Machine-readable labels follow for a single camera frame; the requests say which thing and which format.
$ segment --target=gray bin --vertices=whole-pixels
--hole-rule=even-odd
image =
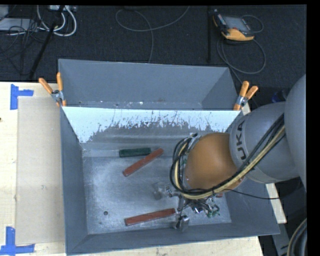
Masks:
[[[228,192],[220,216],[188,209],[189,228],[174,217],[125,226],[124,218],[177,208],[176,197],[155,200],[152,184],[169,183],[176,143],[190,133],[227,132],[239,112],[229,69],[60,59],[67,106],[60,108],[65,246],[68,255],[278,234],[270,201]],[[141,157],[120,149],[163,148],[128,177]],[[246,179],[238,191],[268,197],[264,184]]]

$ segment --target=green block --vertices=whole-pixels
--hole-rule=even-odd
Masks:
[[[151,153],[151,148],[150,147],[131,148],[131,149],[121,149],[121,150],[119,150],[119,156],[121,158],[147,156],[150,153]]]

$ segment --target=bin floor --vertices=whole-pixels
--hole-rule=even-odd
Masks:
[[[89,234],[113,233],[131,230],[168,228],[175,216],[151,220],[132,226],[125,218],[177,208],[178,197],[156,200],[152,184],[170,184],[172,158],[160,156],[125,177],[123,170],[142,157],[83,157],[87,228]],[[190,217],[189,225],[230,223],[225,197],[216,198],[220,215],[208,218],[204,212],[194,213],[190,207],[184,213]]]

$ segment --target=blue tape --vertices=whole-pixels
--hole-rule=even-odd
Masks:
[[[33,96],[33,90],[19,90],[18,86],[11,84],[10,109],[18,109],[18,96]]]
[[[0,248],[0,255],[15,256],[16,254],[27,254],[35,251],[35,244],[16,246],[16,230],[13,227],[5,228],[5,245]]]

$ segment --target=dark floor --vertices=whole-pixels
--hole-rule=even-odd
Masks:
[[[214,9],[224,15],[244,16],[252,31],[260,32],[247,43],[227,44],[211,22]],[[49,11],[48,5],[39,5],[39,13],[48,26],[55,20],[56,12]],[[66,25],[57,33],[68,34],[75,24],[71,15],[64,13]],[[55,83],[58,59],[229,66],[238,92],[243,80],[259,87],[249,101],[255,109],[272,103],[276,96],[285,100],[292,86],[306,73],[306,4],[214,5],[209,8],[206,5],[77,5],[73,15],[75,33],[71,36],[54,34],[43,48],[43,54],[40,53],[48,31],[21,35],[0,31],[0,81],[37,81],[43,77]],[[10,4],[7,17],[32,19],[40,24],[36,5]],[[282,200],[299,187],[301,184],[297,180],[277,184]],[[284,205],[291,236],[306,216],[306,200],[296,204],[294,209],[286,208]],[[270,236],[260,237],[260,243],[264,256],[277,255]]]

